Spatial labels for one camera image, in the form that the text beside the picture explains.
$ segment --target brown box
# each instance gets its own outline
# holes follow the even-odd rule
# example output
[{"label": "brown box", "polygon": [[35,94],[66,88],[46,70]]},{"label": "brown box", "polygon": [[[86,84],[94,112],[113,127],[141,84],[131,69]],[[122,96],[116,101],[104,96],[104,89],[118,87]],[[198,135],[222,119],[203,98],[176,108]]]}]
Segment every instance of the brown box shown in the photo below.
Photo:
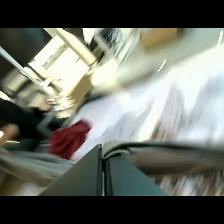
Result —
[{"label": "brown box", "polygon": [[140,44],[143,48],[154,48],[169,43],[177,38],[178,28],[153,28],[142,33]]}]

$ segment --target white bed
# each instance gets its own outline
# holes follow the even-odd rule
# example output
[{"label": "white bed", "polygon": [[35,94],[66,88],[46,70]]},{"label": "white bed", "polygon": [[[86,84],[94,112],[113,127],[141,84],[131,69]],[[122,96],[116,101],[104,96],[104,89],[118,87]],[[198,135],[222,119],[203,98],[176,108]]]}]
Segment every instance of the white bed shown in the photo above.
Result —
[{"label": "white bed", "polygon": [[[185,115],[190,114],[203,84],[224,74],[223,58],[222,44],[164,70],[156,74],[157,76],[150,76],[131,87],[83,106],[72,123],[84,119],[91,123],[92,129],[86,142],[74,153],[72,159],[78,161],[99,143],[150,139],[164,112],[167,95],[173,83],[182,92]],[[219,134],[216,134],[216,140],[224,130],[222,123],[224,122],[220,122],[221,126],[217,123],[216,133]],[[182,131],[178,139],[200,139],[203,142],[209,138],[209,127],[205,125],[204,129],[207,129],[207,135],[193,134],[193,137],[189,137],[189,132],[185,135],[186,132]]]}]

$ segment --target person's arm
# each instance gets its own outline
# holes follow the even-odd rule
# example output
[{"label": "person's arm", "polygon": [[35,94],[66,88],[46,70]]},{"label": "person's arm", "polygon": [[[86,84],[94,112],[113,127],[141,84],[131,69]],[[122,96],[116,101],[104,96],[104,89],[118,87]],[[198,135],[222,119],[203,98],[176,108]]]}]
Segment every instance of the person's arm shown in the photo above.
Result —
[{"label": "person's arm", "polygon": [[4,146],[7,141],[15,140],[19,136],[19,127],[15,124],[7,124],[0,129],[1,134],[0,137],[0,146]]}]

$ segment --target red cloth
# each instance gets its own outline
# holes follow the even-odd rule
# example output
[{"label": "red cloth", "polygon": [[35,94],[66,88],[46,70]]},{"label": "red cloth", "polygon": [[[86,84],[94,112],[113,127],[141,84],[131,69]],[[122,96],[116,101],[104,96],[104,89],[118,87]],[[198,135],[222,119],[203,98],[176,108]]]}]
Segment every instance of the red cloth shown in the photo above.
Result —
[{"label": "red cloth", "polygon": [[86,134],[90,129],[87,122],[80,120],[72,126],[54,131],[50,138],[51,146],[48,152],[64,159],[70,159],[85,142]]}]

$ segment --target box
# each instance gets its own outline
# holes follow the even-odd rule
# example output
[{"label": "box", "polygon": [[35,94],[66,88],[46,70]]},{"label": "box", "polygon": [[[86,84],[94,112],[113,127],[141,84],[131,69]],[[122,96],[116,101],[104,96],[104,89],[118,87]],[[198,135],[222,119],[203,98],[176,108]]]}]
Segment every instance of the box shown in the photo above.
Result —
[{"label": "box", "polygon": [[143,48],[162,46],[177,39],[178,28],[153,28],[141,34],[140,44]]}]

